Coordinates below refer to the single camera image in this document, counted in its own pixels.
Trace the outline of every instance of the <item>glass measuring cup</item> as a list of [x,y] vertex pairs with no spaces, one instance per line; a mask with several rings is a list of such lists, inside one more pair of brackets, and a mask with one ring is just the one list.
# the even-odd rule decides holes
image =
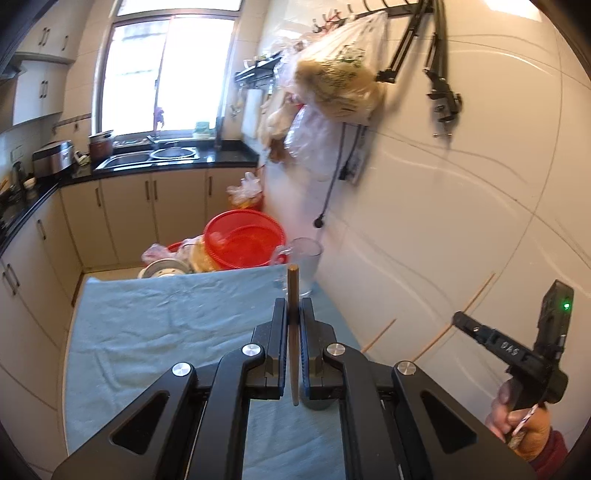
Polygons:
[[[296,238],[288,245],[278,246],[269,265],[293,263],[300,267],[300,297],[305,297],[312,291],[314,277],[320,264],[323,247],[316,240],[306,237]],[[287,272],[278,279],[283,290],[287,291]]]

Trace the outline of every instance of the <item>wooden stick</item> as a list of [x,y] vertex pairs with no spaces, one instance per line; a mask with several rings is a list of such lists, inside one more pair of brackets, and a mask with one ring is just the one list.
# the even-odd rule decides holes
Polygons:
[[373,346],[375,345],[375,343],[376,343],[378,340],[380,340],[380,338],[382,338],[382,335],[383,335],[384,333],[386,333],[386,332],[388,331],[388,329],[389,329],[389,328],[390,328],[392,325],[394,325],[394,322],[395,322],[395,321],[396,321],[396,319],[392,320],[392,321],[391,321],[389,324],[387,324],[387,325],[386,325],[386,327],[385,327],[385,328],[384,328],[384,329],[383,329],[381,332],[379,332],[379,333],[378,333],[378,336],[377,336],[376,338],[374,338],[374,339],[373,339],[371,342],[369,342],[369,343],[367,344],[367,346],[364,346],[364,347],[361,349],[361,353],[365,353],[365,352],[367,352],[367,351],[368,351],[368,350],[369,350],[371,347],[373,347]]
[[[470,307],[472,307],[472,305],[474,304],[474,302],[476,301],[476,299],[478,299],[478,297],[482,294],[482,292],[485,290],[485,288],[487,288],[487,286],[489,285],[489,283],[492,281],[493,278],[495,278],[495,273],[494,272],[491,273],[491,276],[488,277],[487,281],[482,284],[482,287],[480,287],[478,289],[478,291],[474,294],[474,296],[468,301],[468,303],[466,303],[466,306],[462,310],[464,313],[466,312],[466,310],[468,310]],[[416,355],[413,358],[413,362],[416,362],[419,358],[421,358],[433,345],[435,345],[441,339],[441,337],[443,337],[447,332],[449,332],[449,330],[452,327],[453,327],[453,324],[452,323],[450,323],[449,325],[446,325],[441,330],[441,332],[439,332],[433,338],[433,340],[431,340],[428,344],[426,344],[426,346],[418,353],[418,355]]]
[[287,343],[290,354],[291,401],[300,403],[300,269],[287,267]]

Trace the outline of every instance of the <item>window frame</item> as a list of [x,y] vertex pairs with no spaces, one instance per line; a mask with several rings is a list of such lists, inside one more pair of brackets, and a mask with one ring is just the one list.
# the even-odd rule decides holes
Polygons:
[[[220,137],[222,125],[223,125],[223,106],[226,102],[228,95],[228,75],[230,74],[230,61],[231,53],[234,48],[236,41],[236,34],[238,32],[238,24],[242,16],[242,10],[244,7],[244,0],[241,0],[240,8],[238,10],[216,10],[207,8],[171,8],[161,10],[150,10],[146,12],[139,12],[128,15],[117,16],[117,12],[121,8],[121,4],[124,0],[116,0],[111,9],[111,15],[109,17],[109,34],[103,39],[103,43],[100,47],[99,53],[99,70],[98,70],[98,81],[95,84],[95,94],[93,95],[94,111],[92,115],[92,133],[98,133],[103,131],[103,93],[105,90],[105,77],[107,60],[109,58],[109,52],[111,51],[111,44],[113,41],[113,35],[115,29],[124,25],[133,25],[137,23],[143,23],[147,21],[162,21],[171,20],[174,17],[191,15],[199,18],[216,18],[222,20],[234,20],[234,26],[232,29],[232,35],[230,37],[230,44],[228,47],[228,53],[226,54],[226,66],[224,68],[224,87],[220,103],[217,108],[216,118],[216,136]],[[135,138],[144,138],[146,135],[153,133],[153,130],[147,132],[135,132],[131,134],[121,135],[122,138],[131,140]],[[192,134],[192,130],[160,130],[160,132],[166,132],[172,136],[182,136]]]

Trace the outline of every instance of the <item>kitchen cabinet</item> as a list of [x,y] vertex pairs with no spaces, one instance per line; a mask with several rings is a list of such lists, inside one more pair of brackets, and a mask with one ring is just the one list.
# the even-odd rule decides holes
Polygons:
[[72,318],[66,297],[37,233],[37,223],[28,221],[2,255],[15,294],[20,296],[43,332],[56,348],[61,347],[64,330]]
[[17,53],[37,53],[76,59],[78,45],[92,3],[59,0],[33,26]]
[[82,265],[68,229],[60,195],[55,193],[47,199],[35,212],[33,220],[57,279],[68,300],[72,301]]
[[68,66],[60,63],[47,63],[45,73],[45,92],[41,105],[41,116],[62,112]]
[[142,253],[157,242],[150,174],[101,180],[100,187],[119,263],[139,264]]
[[205,178],[205,170],[152,173],[159,243],[170,245],[201,235],[205,227]]
[[67,65],[26,60],[17,77],[12,124],[17,125],[63,110]]
[[207,171],[207,212],[206,223],[216,215],[230,210],[226,189],[240,185],[244,175],[251,168],[210,168]]
[[0,388],[0,418],[14,446],[25,461],[52,472],[67,457],[56,409],[31,395],[2,369]]
[[63,187],[61,199],[74,244],[87,270],[118,263],[99,181]]
[[[57,408],[59,350],[27,310],[12,272],[6,265],[1,270],[0,364],[42,402]],[[4,394],[3,385],[0,391]]]
[[12,124],[20,124],[42,116],[45,91],[46,64],[42,61],[24,61],[23,73],[17,77]]

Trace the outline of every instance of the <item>person's hand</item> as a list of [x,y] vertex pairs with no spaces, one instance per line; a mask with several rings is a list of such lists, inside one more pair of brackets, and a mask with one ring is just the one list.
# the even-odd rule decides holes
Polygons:
[[[501,385],[499,393],[492,401],[491,412],[485,420],[488,429],[503,442],[505,434],[517,427],[529,412],[528,408],[509,412],[506,404],[509,401],[510,388],[509,382]],[[525,436],[515,449],[515,453],[523,460],[530,462],[542,452],[548,442],[551,430],[550,412],[545,407],[538,408],[525,423],[523,430],[525,430]]]

